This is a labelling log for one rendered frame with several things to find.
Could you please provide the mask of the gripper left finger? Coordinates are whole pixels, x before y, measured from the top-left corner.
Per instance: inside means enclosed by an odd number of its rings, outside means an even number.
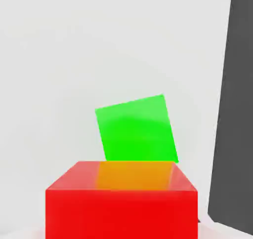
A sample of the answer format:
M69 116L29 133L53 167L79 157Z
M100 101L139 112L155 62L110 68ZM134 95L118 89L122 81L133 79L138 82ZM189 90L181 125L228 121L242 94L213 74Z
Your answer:
M45 224L20 228L3 235L3 239L45 239Z

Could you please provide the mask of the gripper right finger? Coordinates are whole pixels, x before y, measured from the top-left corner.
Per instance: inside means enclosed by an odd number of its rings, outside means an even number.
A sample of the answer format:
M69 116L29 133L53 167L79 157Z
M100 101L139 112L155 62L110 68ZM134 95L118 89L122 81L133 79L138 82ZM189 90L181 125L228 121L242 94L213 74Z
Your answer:
M198 239L253 239L253 236L220 223L199 220Z

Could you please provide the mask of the small red cube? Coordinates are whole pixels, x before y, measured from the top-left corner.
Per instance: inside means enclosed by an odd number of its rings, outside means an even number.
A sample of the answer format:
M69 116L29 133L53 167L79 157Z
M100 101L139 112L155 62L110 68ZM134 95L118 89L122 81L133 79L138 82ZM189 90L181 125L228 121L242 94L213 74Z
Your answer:
M198 192L172 161L80 161L46 189L45 239L198 239Z

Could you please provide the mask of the small green cube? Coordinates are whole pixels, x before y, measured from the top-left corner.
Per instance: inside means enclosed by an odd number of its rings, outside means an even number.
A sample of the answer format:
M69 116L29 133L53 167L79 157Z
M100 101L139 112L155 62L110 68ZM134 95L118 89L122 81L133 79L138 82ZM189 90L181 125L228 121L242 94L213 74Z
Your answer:
M106 160L178 162L164 95L98 108L95 114Z

